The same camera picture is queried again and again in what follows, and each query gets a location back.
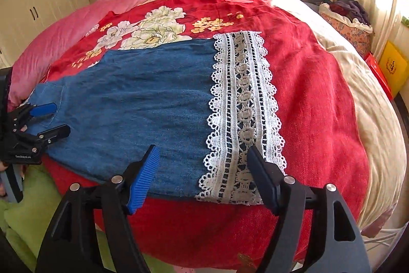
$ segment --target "gray handle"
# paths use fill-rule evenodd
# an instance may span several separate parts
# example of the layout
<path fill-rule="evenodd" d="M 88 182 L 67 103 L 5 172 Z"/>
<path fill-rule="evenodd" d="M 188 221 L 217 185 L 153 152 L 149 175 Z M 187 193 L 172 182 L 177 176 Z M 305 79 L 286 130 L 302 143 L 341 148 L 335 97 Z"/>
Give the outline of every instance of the gray handle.
<path fill-rule="evenodd" d="M 6 190 L 7 199 L 10 203 L 19 203 L 23 199 L 23 181 L 19 165 L 11 165 L 0 173 L 0 183 Z"/>

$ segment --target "red box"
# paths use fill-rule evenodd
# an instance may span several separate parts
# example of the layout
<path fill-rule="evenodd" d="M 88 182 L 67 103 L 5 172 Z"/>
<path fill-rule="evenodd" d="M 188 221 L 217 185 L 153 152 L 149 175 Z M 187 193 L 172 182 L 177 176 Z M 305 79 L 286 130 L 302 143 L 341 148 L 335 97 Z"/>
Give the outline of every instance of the red box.
<path fill-rule="evenodd" d="M 371 71 L 372 71 L 373 75 L 375 76 L 375 78 L 377 78 L 377 80 L 379 81 L 382 89 L 384 90 L 384 92 L 388 96 L 389 101 L 392 101 L 393 100 L 392 91 L 389 88 L 388 83 L 386 81 L 386 78 L 383 75 L 381 69 L 379 68 L 378 63 L 376 62 L 375 57 L 370 53 L 365 58 L 365 62 L 368 64 L 368 66 L 371 69 Z"/>

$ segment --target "red floral blanket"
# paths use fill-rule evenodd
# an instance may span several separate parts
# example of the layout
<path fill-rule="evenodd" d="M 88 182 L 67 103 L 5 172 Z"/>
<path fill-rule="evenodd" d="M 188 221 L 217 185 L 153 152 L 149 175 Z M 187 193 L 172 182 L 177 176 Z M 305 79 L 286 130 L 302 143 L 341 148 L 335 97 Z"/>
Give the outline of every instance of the red floral blanket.
<path fill-rule="evenodd" d="M 165 19 L 167 8 L 179 11 L 177 19 Z M 154 24 L 139 27 L 143 19 Z M 265 40 L 271 82 L 277 88 L 280 134 L 286 141 L 286 173 L 310 186 L 336 184 L 357 218 L 369 169 L 349 88 L 337 61 L 322 49 L 308 25 L 271 7 L 269 0 L 158 0 L 121 15 L 109 13 L 51 66 L 47 80 L 75 75 L 109 48 L 155 47 L 239 30 L 260 31 Z M 94 185 L 48 157 L 43 161 L 61 193 L 73 182 Z M 101 213 L 95 217 L 102 226 Z M 262 205 L 147 198 L 129 221 L 140 249 L 160 260 L 192 268 L 237 268 L 239 254 L 259 263 L 277 218 Z M 297 259 L 306 249 L 310 221 L 307 212 Z"/>

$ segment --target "pink comforter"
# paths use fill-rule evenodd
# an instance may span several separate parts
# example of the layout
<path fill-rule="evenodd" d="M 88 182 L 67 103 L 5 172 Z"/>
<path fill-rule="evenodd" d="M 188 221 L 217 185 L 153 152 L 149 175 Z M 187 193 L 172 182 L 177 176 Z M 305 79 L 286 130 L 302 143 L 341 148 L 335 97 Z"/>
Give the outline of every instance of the pink comforter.
<path fill-rule="evenodd" d="M 47 73 L 50 64 L 83 38 L 109 11 L 121 14 L 145 1 L 97 0 L 40 33 L 14 63 L 9 110 L 26 99 Z"/>

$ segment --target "blue gripper pad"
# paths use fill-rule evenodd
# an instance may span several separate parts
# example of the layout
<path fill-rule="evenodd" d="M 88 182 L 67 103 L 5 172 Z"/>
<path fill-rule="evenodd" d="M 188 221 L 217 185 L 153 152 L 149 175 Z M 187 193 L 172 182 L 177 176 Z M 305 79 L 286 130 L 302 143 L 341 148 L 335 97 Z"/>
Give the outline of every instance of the blue gripper pad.
<path fill-rule="evenodd" d="M 34 107 L 33 109 L 30 110 L 30 115 L 32 117 L 39 117 L 47 114 L 53 114 L 56 111 L 57 105 L 55 103 L 48 103 Z"/>
<path fill-rule="evenodd" d="M 130 214 L 134 214 L 138 208 L 142 207 L 145 201 L 153 177 L 159 166 L 159 149 L 154 146 L 149 155 L 142 162 L 144 164 L 129 190 L 127 208 Z"/>

